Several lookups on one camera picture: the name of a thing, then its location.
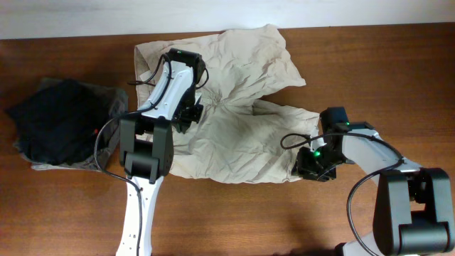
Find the beige shorts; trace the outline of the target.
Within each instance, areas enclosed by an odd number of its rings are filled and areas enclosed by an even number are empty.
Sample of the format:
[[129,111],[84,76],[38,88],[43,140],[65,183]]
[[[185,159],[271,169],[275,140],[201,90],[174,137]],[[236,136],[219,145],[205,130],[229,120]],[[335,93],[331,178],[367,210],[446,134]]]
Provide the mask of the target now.
[[306,84],[278,28],[139,44],[134,49],[136,77],[149,78],[160,55],[172,48],[200,53],[208,73],[199,123],[173,136],[171,173],[221,183],[295,181],[291,170],[297,152],[281,148],[280,141],[292,133],[317,134],[319,116],[265,100],[286,87]]

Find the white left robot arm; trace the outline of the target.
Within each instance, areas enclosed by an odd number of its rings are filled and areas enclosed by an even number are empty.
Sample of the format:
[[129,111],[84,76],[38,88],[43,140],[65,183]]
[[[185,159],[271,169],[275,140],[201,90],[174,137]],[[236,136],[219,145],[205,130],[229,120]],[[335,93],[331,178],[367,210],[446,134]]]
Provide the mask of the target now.
[[172,48],[160,58],[162,74],[136,113],[119,121],[119,162],[127,176],[127,205],[118,255],[151,255],[156,200],[173,163],[173,133],[202,115],[200,79],[208,73],[199,53]]

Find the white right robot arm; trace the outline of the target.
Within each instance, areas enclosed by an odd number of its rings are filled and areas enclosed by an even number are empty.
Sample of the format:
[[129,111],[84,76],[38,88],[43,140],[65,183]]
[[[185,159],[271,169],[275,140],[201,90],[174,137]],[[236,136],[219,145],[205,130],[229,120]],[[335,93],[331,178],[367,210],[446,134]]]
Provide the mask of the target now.
[[352,201],[366,181],[377,186],[373,230],[336,246],[337,255],[431,255],[454,250],[454,209],[449,175],[404,157],[381,139],[367,122],[350,122],[342,107],[320,116],[323,133],[305,134],[292,174],[326,182],[336,178],[341,164],[356,164],[365,176],[350,190],[348,223],[354,228]]

